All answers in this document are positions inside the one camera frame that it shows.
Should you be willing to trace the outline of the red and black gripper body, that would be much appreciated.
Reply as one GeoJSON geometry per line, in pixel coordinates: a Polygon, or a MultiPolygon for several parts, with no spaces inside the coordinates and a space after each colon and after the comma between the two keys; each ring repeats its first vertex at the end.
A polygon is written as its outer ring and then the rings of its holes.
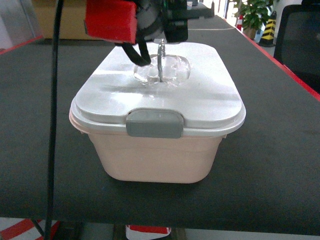
{"type": "Polygon", "coordinates": [[[153,41],[161,34],[168,43],[185,42],[188,21],[173,14],[186,10],[185,0],[88,0],[85,31],[117,44],[153,41]]]}

